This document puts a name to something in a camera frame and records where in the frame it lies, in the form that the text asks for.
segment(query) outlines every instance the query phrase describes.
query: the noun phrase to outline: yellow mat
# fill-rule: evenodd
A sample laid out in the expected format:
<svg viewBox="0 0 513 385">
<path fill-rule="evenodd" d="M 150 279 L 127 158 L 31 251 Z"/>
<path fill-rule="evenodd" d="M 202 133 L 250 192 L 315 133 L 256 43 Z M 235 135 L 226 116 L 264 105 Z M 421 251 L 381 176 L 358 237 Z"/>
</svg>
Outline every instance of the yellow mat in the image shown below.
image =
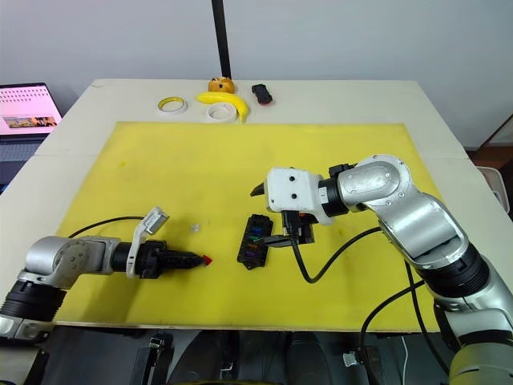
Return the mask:
<svg viewBox="0 0 513 385">
<path fill-rule="evenodd" d="M 381 233 L 351 246 L 317 283 L 305 282 L 290 248 L 269 249 L 264 268 L 248 271 L 236 255 L 248 216 L 263 213 L 281 232 L 281 216 L 250 197 L 273 166 L 327 176 L 328 167 L 375 153 L 401 157 L 414 183 L 440 197 L 405 127 L 375 125 L 215 125 L 118 123 L 61 225 L 59 235 L 109 217 L 145 215 L 154 205 L 170 214 L 154 236 L 173 249 L 207 254 L 209 267 L 172 271 L 157 280 L 83 275 L 58 322 L 97 322 L 255 329 L 359 330 L 369 312 L 407 286 L 402 256 Z M 352 236 L 376 226 L 371 212 L 314 226 L 302 245 L 311 275 Z M 87 235 L 130 241 L 137 221 L 116 222 Z M 191 226 L 199 224 L 200 231 Z M 428 328 L 432 299 L 418 290 Z M 384 309 L 371 330 L 417 330 L 410 296 Z"/>
</svg>

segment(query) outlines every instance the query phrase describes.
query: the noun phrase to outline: robotic arm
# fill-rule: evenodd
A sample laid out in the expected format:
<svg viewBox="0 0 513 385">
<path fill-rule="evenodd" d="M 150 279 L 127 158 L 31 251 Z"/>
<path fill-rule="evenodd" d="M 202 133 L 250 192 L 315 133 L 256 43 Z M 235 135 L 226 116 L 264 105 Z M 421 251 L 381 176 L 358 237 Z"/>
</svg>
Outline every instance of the robotic arm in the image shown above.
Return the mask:
<svg viewBox="0 0 513 385">
<path fill-rule="evenodd" d="M 372 210 L 382 232 L 433 295 L 442 335 L 461 349 L 451 365 L 450 383 L 509 383 L 513 296 L 443 203 L 419 192 L 407 166 L 394 156 L 338 165 L 329 176 L 273 168 L 253 190 L 252 195 L 265 194 L 269 210 L 282 212 L 284 236 L 269 245 L 290 245 L 290 238 L 313 241 L 312 234 L 305 234 L 309 224 L 304 216 L 315 218 L 310 224 L 331 225 L 337 215 Z"/>
<path fill-rule="evenodd" d="M 25 269 L 0 308 L 0 340 L 44 340 L 65 290 L 81 274 L 124 272 L 129 278 L 158 278 L 164 270 L 208 264 L 207 257 L 170 250 L 165 241 L 145 241 L 167 219 L 155 207 L 135 228 L 132 243 L 111 237 L 44 237 L 35 242 L 26 255 Z"/>
</svg>

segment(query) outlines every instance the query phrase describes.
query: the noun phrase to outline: wire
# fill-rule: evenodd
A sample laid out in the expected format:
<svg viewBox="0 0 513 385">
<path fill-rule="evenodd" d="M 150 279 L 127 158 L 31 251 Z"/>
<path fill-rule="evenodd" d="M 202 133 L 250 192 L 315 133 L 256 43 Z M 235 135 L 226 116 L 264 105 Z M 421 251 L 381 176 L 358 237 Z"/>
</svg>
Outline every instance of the wire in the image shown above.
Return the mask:
<svg viewBox="0 0 513 385">
<path fill-rule="evenodd" d="M 408 262 L 404 261 L 404 264 L 406 266 L 406 273 L 408 274 L 408 282 L 410 283 L 410 286 L 414 283 L 414 276 L 411 273 L 411 267 L 408 264 Z M 420 307 L 418 306 L 418 299 L 417 294 L 415 293 L 415 290 L 411 291 L 411 300 L 414 303 L 414 309 L 415 309 L 415 315 L 417 316 L 418 325 L 420 326 L 420 330 L 422 332 L 422 336 L 426 340 L 427 346 L 430 348 L 431 353 L 433 353 L 433 356 L 436 358 L 438 364 L 443 369 L 443 371 L 446 373 L 446 375 L 449 375 L 449 368 L 447 367 L 446 363 L 443 362 L 442 357 L 437 352 L 436 348 L 434 347 L 433 341 L 431 341 L 430 336 L 427 334 L 426 325 L 424 325 L 424 321 L 422 320 L 422 314 L 420 313 Z"/>
<path fill-rule="evenodd" d="M 96 223 L 93 223 L 92 225 L 82 227 L 80 230 L 77 230 L 74 233 L 72 233 L 70 236 L 68 236 L 68 238 L 74 238 L 77 235 L 79 235 L 80 233 L 83 233 L 84 231 L 87 231 L 88 229 L 92 229 L 93 227 L 96 227 L 96 226 L 101 226 L 101 225 L 105 225 L 106 223 L 111 223 L 111 222 L 116 222 L 116 221 L 124 221 L 126 219 L 138 219 L 138 220 L 142 221 L 144 219 L 144 217 L 116 217 L 116 218 L 106 219 L 105 221 L 96 222 Z"/>
<path fill-rule="evenodd" d="M 325 274 L 326 271 L 328 271 L 329 267 L 337 260 L 338 256 L 342 254 L 348 247 L 350 247 L 354 242 L 358 241 L 359 239 L 362 239 L 363 237 L 366 237 L 369 234 L 376 233 L 380 231 L 381 229 L 379 227 L 374 227 L 372 229 L 368 229 L 364 231 L 363 233 L 359 233 L 357 236 L 352 237 L 349 239 L 344 245 L 341 246 L 340 249 L 338 249 L 333 256 L 326 262 L 324 267 L 317 273 L 317 275 L 313 278 L 311 278 L 308 274 L 308 271 L 306 270 L 305 263 L 303 262 L 303 258 L 301 257 L 301 252 L 299 251 L 299 246 L 297 245 L 297 241 L 294 238 L 290 238 L 290 243 L 292 245 L 292 249 L 294 251 L 294 257 L 296 257 L 297 265 L 299 266 L 299 270 L 301 271 L 301 274 L 303 274 L 303 278 L 308 283 L 315 283 L 319 281 L 319 279 L 322 278 L 322 276 Z"/>
<path fill-rule="evenodd" d="M 367 328 L 369 327 L 370 322 L 376 317 L 376 314 L 378 314 L 383 308 L 385 308 L 387 305 L 389 305 L 391 302 L 395 301 L 396 299 L 402 297 L 404 294 L 408 294 L 410 291 L 415 291 L 418 287 L 424 285 L 424 281 L 419 281 L 417 283 L 414 283 L 410 287 L 406 287 L 405 289 L 399 291 L 398 293 L 388 297 L 385 301 L 380 303 L 374 310 L 372 310 L 367 316 L 366 320 L 363 322 L 362 328 L 360 329 L 360 335 L 359 335 L 359 351 L 360 356 L 363 361 L 363 365 L 366 367 L 367 370 L 367 376 L 369 377 L 370 385 L 377 385 L 379 384 L 378 379 L 376 378 L 376 375 L 374 374 L 372 368 L 369 364 L 369 358 L 367 357 L 367 354 L 365 352 L 366 347 L 366 333 Z"/>
<path fill-rule="evenodd" d="M 401 336 L 402 345 L 404 346 L 404 363 L 402 364 L 402 385 L 406 385 L 406 364 L 408 363 L 408 347 L 404 340 L 404 335 Z"/>
</svg>

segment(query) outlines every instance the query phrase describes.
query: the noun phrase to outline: tape roll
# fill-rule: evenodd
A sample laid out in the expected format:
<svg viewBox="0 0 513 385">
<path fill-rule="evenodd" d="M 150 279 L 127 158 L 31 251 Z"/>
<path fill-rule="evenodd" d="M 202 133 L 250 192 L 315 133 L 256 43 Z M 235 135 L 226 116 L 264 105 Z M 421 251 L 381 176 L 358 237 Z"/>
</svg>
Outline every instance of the tape roll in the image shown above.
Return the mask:
<svg viewBox="0 0 513 385">
<path fill-rule="evenodd" d="M 171 102 L 178 102 L 178 107 L 173 109 L 165 109 L 166 104 Z M 159 110 L 165 112 L 166 114 L 176 115 L 181 114 L 182 112 L 187 110 L 187 102 L 185 101 L 185 99 L 180 98 L 179 96 L 170 96 L 168 98 L 160 100 L 159 104 L 157 104 L 157 107 L 159 108 Z"/>
<path fill-rule="evenodd" d="M 237 109 L 231 103 L 214 103 L 207 110 L 207 119 L 213 123 L 231 123 L 236 117 Z"/>
</svg>

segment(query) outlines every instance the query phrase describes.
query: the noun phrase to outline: yellow banana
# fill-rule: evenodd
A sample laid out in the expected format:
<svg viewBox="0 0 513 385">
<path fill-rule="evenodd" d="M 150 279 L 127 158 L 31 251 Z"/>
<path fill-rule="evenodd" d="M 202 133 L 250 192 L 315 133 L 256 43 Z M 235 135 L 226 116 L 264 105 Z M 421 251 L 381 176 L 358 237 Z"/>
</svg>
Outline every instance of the yellow banana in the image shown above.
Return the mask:
<svg viewBox="0 0 513 385">
<path fill-rule="evenodd" d="M 230 94 L 229 92 L 201 92 L 196 97 L 196 99 L 198 99 L 201 103 L 206 104 L 213 104 L 218 102 L 233 104 L 239 113 L 239 120 L 241 123 L 244 122 L 249 112 L 249 108 L 246 102 L 239 96 Z"/>
</svg>

